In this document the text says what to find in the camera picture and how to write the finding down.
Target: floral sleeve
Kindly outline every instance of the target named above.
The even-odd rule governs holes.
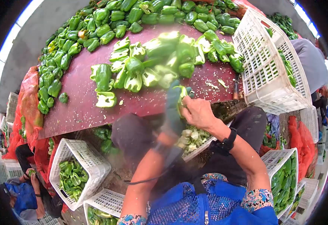
[[[128,214],[122,216],[117,225],[144,225],[146,224],[146,218],[141,215]]]
[[[274,207],[273,194],[267,189],[255,189],[247,192],[241,202],[241,207],[249,213],[266,206]]]

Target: red work table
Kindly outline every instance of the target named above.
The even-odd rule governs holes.
[[[197,39],[202,35],[201,32],[187,25],[170,26],[144,26],[142,32],[133,34],[126,32],[131,43],[140,41],[142,44],[156,38],[160,33],[180,31],[189,37]],[[232,41],[231,36],[223,36],[219,32],[220,39],[228,42]],[[122,115],[135,113],[138,116],[155,115],[164,111],[165,90],[157,86],[155,88],[142,87],[139,93],[129,92],[126,89],[114,89],[117,97],[117,105],[112,108],[98,108],[97,96],[94,89],[96,83],[90,80],[90,67],[95,64],[110,63],[109,58],[114,44],[118,40],[115,38],[107,45],[99,46],[94,52],[90,53],[83,50],[76,55],[68,70],[64,72],[61,92],[66,92],[69,96],[67,104],[55,100],[55,105],[45,116],[44,128],[39,133],[39,139],[52,137],[60,134],[70,133],[82,129],[111,124]],[[192,87],[196,98],[204,98],[212,103],[228,101],[233,99],[233,84],[235,72],[229,63],[211,63],[206,60],[204,65],[195,66],[195,71],[191,79],[181,79],[180,83]],[[222,79],[229,88],[224,88],[218,83]],[[239,90],[243,90],[241,80]]]

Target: dark green glove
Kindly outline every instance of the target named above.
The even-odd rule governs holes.
[[[181,89],[174,88],[179,85],[179,80],[175,80],[167,91],[167,100],[165,105],[165,121],[161,127],[162,131],[170,137],[179,138],[182,135],[182,131],[185,129],[186,120],[181,119],[178,113],[178,100],[180,98]],[[187,92],[191,92],[191,87],[187,87]]]

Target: hand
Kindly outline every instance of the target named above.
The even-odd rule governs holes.
[[[191,99],[185,96],[183,105],[186,108],[182,107],[180,111],[189,124],[209,133],[218,124],[219,119],[214,116],[209,101],[200,98]]]
[[[31,174],[31,185],[34,188],[35,194],[40,194],[40,184],[35,173]]]
[[[179,80],[175,80],[167,91],[167,100],[165,105],[165,121],[162,126],[162,131],[167,135],[175,138],[179,138],[182,131],[185,129],[186,121],[181,119],[178,112],[178,100],[180,98],[181,89],[173,87],[179,85]]]

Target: worker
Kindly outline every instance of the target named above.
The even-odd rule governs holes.
[[[18,146],[15,153],[24,174],[21,177],[9,178],[1,187],[7,194],[7,201],[16,216],[27,223],[38,222],[38,219],[44,217],[45,211],[51,217],[59,218],[63,202],[58,195],[52,198],[37,178],[35,170],[27,160],[27,157],[34,155],[28,144]]]
[[[310,94],[328,83],[328,70],[323,52],[307,39],[290,41],[298,54],[307,77]]]
[[[266,116],[258,107],[240,112],[230,128],[211,111],[210,102],[184,97],[180,113],[180,88],[174,81],[167,92],[164,124],[158,135],[148,122],[128,114],[112,125],[111,139],[120,148],[133,177],[126,190],[118,224],[278,224],[267,169],[259,157]],[[201,169],[176,157],[167,159],[186,123],[218,140]],[[147,202],[150,211],[147,214]]]

